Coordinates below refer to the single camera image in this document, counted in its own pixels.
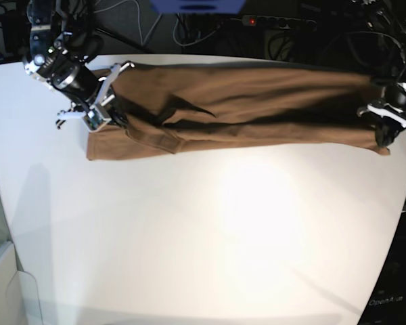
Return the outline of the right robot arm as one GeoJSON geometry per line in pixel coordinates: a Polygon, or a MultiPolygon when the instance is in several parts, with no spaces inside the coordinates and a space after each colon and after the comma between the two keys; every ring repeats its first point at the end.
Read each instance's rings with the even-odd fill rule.
{"type": "Polygon", "coordinates": [[[93,35],[89,15],[78,21],[68,1],[29,1],[26,15],[30,22],[29,50],[23,59],[26,74],[70,100],[70,108],[58,112],[56,127],[78,120],[91,133],[108,125],[126,128],[128,121],[112,84],[134,63],[114,64],[100,77],[89,70],[87,64],[104,42],[93,35]]]}

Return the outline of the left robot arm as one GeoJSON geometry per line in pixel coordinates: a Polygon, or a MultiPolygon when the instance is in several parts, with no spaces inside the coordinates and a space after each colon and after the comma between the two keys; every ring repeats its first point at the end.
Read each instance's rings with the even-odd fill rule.
{"type": "Polygon", "coordinates": [[[374,85],[381,87],[381,95],[358,109],[359,116],[375,122],[376,141],[379,146],[389,146],[397,136],[406,131],[406,32],[384,1],[353,1],[354,30],[345,33],[348,47],[355,60],[366,67],[352,41],[352,37],[375,37],[376,49],[384,58],[377,67],[374,85]]]}

